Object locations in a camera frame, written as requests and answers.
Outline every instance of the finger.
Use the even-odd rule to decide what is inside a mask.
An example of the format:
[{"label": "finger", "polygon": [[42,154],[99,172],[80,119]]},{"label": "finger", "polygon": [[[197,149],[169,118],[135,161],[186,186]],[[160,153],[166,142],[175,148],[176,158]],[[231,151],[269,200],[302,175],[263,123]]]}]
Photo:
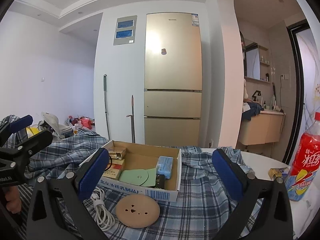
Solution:
[{"label": "finger", "polygon": [[7,201],[15,200],[20,198],[20,192],[17,186],[9,187],[9,191],[5,194]]},{"label": "finger", "polygon": [[12,213],[19,212],[21,210],[21,200],[16,199],[16,200],[9,201],[6,205],[6,208],[8,211],[10,211]]}]

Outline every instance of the blue tissue pack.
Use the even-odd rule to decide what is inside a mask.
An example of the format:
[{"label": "blue tissue pack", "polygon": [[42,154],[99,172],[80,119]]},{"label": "blue tissue pack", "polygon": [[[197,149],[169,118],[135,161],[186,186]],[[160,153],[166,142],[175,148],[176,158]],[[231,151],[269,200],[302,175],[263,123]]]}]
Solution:
[{"label": "blue tissue pack", "polygon": [[160,156],[157,162],[157,174],[162,174],[166,179],[170,179],[171,177],[171,169],[172,169],[173,158]]}]

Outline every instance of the round beige disc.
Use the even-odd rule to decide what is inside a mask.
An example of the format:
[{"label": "round beige disc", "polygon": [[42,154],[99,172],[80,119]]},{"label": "round beige disc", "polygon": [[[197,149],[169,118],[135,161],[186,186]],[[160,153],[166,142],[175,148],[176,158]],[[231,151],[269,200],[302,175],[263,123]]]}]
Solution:
[{"label": "round beige disc", "polygon": [[158,203],[145,195],[129,195],[119,200],[116,216],[131,228],[144,228],[157,221],[160,215]]}]

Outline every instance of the bottle label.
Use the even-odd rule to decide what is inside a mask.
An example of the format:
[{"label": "bottle label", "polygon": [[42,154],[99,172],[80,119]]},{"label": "bottle label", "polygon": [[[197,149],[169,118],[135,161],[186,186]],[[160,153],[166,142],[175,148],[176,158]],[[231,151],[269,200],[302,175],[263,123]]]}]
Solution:
[{"label": "bottle label", "polygon": [[308,190],[320,166],[320,141],[308,133],[301,136],[299,147],[285,185],[289,199],[299,201]]}]

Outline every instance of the refrigerator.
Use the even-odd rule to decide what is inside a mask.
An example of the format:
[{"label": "refrigerator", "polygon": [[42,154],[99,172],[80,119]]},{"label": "refrigerator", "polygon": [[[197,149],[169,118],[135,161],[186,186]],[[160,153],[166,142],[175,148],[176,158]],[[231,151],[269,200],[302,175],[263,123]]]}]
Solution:
[{"label": "refrigerator", "polygon": [[198,15],[147,15],[145,144],[198,145],[202,59]]}]

